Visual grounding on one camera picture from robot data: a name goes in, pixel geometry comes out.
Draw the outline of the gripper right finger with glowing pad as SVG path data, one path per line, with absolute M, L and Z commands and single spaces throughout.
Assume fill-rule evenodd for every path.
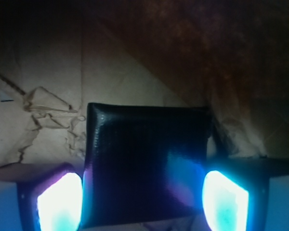
M 289 159 L 209 162 L 202 204 L 212 231 L 289 231 Z

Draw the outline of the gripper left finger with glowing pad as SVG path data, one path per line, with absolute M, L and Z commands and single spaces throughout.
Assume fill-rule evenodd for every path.
M 82 194 L 71 164 L 0 164 L 0 231 L 76 231 Z

